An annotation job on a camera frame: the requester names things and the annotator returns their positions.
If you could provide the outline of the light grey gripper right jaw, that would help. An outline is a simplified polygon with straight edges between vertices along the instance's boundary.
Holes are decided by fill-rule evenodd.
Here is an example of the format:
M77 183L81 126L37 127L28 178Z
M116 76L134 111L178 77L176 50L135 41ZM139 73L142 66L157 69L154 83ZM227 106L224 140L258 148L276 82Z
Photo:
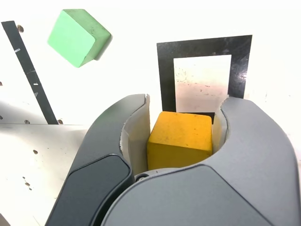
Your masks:
M293 146L263 110L230 97L227 139L206 160L129 187L104 226L297 226L299 176Z

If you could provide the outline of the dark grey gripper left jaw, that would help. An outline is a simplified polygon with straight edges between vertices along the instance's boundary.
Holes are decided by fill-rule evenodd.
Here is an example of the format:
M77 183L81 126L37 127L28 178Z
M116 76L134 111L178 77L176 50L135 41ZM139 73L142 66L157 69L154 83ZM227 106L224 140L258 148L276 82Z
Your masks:
M70 167L47 226L99 226L117 197L134 182L130 160L121 151L126 121L149 109L149 96L129 95L90 126Z

